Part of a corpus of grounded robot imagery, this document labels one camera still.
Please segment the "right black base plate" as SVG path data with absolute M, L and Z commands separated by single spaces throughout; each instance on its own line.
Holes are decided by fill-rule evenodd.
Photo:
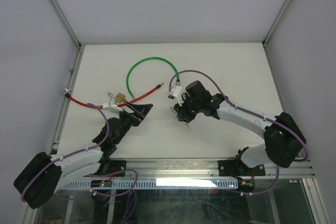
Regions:
M 252 177 L 266 175 L 264 165 L 257 165 L 250 168 L 243 162 L 233 159 L 219 160 L 217 163 L 218 173 L 221 177 Z

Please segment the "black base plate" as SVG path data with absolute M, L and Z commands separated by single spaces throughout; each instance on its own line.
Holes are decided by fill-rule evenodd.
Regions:
M 90 174 L 89 176 L 101 177 L 101 176 L 112 176 L 112 173 L 120 172 L 125 170 L 127 167 L 127 162 L 121 159 L 107 159 L 100 162 L 98 171 Z
M 266 175 L 264 165 L 257 165 L 250 168 L 243 162 L 233 159 L 219 160 L 217 163 L 218 173 L 221 177 L 252 177 Z

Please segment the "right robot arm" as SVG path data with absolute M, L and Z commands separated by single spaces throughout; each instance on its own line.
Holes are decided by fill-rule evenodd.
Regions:
M 177 100 L 173 111 L 180 122 L 189 124 L 202 113 L 239 125 L 264 140 L 260 145 L 238 150 L 235 158 L 220 163 L 219 171 L 225 176 L 249 176 L 259 166 L 270 163 L 288 168 L 297 161 L 297 155 L 306 143 L 296 122 L 288 113 L 272 115 L 237 106 L 222 93 L 211 95 L 200 81 L 194 81 L 186 88 L 172 87 L 169 98 Z

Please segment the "aluminium front rail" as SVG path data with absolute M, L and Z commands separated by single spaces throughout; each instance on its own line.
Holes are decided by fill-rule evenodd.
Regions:
M 146 178 L 232 178 L 221 177 L 218 173 L 218 161 L 228 158 L 112 158 L 127 162 L 126 169 L 137 171 L 140 179 Z M 315 178 L 310 161 L 293 162 L 288 168 L 277 168 L 275 164 L 263 164 L 265 176 L 239 177 L 242 179 L 280 179 Z

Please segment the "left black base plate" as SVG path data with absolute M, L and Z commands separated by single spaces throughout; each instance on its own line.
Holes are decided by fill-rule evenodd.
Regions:
M 101 177 L 101 176 L 112 176 L 112 173 L 120 172 L 125 170 L 127 167 L 127 162 L 121 159 L 107 159 L 100 162 L 98 171 L 90 174 L 89 176 Z

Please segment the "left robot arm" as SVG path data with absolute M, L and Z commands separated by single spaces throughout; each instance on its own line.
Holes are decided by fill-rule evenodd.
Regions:
M 36 209 L 72 181 L 89 175 L 106 175 L 117 145 L 153 108 L 152 104 L 129 102 L 126 106 L 130 111 L 120 109 L 116 117 L 104 118 L 103 128 L 90 144 L 69 153 L 37 153 L 14 180 L 21 201 Z

